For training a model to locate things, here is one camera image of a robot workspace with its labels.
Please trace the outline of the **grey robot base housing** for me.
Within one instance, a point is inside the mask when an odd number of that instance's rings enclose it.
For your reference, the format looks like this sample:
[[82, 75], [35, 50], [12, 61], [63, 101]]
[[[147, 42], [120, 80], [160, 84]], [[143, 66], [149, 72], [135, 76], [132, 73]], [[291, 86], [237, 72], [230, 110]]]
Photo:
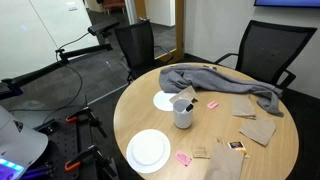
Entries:
[[18, 180], [43, 154], [48, 137], [0, 106], [0, 180]]

